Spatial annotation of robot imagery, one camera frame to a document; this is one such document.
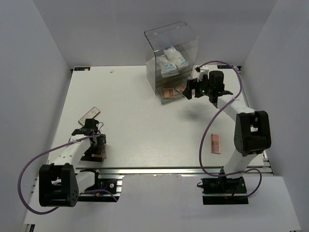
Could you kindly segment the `colourful eyeshadow palette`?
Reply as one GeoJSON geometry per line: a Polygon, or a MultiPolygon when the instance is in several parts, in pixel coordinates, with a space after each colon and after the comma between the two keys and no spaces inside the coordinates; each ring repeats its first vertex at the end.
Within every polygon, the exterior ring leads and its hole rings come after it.
{"type": "Polygon", "coordinates": [[[100,148],[100,156],[102,158],[102,161],[104,161],[107,158],[107,153],[106,153],[106,145],[103,145],[100,148]]]}

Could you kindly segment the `square blush compact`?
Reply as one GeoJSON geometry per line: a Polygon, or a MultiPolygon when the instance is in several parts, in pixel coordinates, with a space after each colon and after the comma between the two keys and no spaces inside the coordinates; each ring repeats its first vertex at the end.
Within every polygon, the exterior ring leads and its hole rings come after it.
{"type": "Polygon", "coordinates": [[[175,98],[175,89],[174,88],[164,88],[163,89],[164,99],[173,99],[175,98]]]}

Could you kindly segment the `white wipes pack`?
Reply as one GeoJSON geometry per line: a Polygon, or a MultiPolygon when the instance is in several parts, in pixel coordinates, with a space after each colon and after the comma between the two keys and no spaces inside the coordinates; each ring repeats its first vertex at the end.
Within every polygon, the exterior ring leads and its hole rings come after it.
{"type": "Polygon", "coordinates": [[[177,66],[178,69],[188,66],[188,61],[182,56],[182,54],[174,47],[171,46],[168,49],[163,50],[168,59],[177,66]]]}
{"type": "Polygon", "coordinates": [[[162,77],[170,77],[177,74],[177,67],[173,64],[166,55],[161,55],[156,58],[156,63],[161,69],[162,77]]]}

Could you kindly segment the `clear acrylic drawer organizer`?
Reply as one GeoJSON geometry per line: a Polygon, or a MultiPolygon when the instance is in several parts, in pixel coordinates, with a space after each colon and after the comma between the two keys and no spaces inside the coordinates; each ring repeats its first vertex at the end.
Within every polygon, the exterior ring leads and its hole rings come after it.
{"type": "Polygon", "coordinates": [[[198,36],[184,21],[149,29],[146,38],[146,77],[162,104],[183,97],[192,79],[198,36]]]}

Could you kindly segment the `long pink blush palette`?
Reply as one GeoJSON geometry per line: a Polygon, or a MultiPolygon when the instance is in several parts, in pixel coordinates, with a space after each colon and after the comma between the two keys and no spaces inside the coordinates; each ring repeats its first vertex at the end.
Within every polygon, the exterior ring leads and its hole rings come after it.
{"type": "Polygon", "coordinates": [[[212,134],[211,135],[211,152],[213,154],[220,154],[221,147],[220,147],[220,135],[212,134]]]}

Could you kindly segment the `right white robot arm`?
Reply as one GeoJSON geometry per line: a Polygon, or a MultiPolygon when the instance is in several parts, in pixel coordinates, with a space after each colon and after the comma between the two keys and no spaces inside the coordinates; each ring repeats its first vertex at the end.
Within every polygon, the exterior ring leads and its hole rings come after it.
{"type": "Polygon", "coordinates": [[[218,188],[228,193],[236,186],[234,179],[242,177],[251,161],[271,147],[268,113],[246,106],[237,95],[225,90],[222,71],[201,72],[198,78],[187,81],[183,95],[189,100],[207,96],[218,109],[214,117],[225,112],[235,122],[235,150],[217,175],[221,177],[218,188]]]}

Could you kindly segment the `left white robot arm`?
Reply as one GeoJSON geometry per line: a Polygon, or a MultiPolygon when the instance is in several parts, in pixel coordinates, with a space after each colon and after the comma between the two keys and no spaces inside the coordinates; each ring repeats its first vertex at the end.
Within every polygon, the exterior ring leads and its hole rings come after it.
{"type": "Polygon", "coordinates": [[[80,161],[104,162],[106,135],[99,130],[99,121],[86,119],[84,126],[71,134],[69,145],[52,163],[39,170],[39,203],[45,207],[74,207],[79,194],[88,189],[101,190],[102,181],[92,169],[78,171],[80,161]]]}

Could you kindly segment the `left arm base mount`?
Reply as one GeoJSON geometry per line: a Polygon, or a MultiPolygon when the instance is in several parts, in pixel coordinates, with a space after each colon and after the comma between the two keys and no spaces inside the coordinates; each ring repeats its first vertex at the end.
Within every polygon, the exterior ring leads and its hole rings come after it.
{"type": "Polygon", "coordinates": [[[76,174],[79,202],[112,202],[119,200],[123,176],[85,169],[76,174]]]}

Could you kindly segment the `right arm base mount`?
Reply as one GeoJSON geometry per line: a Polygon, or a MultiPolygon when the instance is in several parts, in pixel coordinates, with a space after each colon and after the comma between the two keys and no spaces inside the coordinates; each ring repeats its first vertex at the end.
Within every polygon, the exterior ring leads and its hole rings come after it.
{"type": "Polygon", "coordinates": [[[197,187],[202,189],[204,205],[242,205],[249,204],[243,177],[203,178],[197,187]]]}

